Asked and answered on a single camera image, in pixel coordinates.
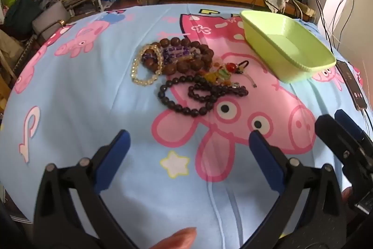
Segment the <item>left hand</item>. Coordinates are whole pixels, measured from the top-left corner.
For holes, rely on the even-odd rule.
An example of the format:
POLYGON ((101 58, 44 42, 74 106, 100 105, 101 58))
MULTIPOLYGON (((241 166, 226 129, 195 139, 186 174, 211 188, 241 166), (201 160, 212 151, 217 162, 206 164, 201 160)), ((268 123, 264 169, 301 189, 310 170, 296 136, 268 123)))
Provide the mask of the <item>left hand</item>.
POLYGON ((159 241, 150 249, 190 249, 197 237, 196 228, 185 228, 159 241))

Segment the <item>right hand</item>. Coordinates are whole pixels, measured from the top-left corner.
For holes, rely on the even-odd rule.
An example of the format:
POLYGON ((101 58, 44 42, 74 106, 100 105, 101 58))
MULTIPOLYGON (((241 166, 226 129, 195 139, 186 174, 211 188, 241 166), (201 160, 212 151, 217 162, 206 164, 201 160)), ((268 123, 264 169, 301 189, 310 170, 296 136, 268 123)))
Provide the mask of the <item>right hand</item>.
POLYGON ((350 186, 346 189, 344 189, 342 192, 341 192, 341 197, 342 197, 342 201, 343 203, 347 203, 348 202, 348 199, 350 198, 350 196, 352 195, 353 193, 353 188, 350 186))

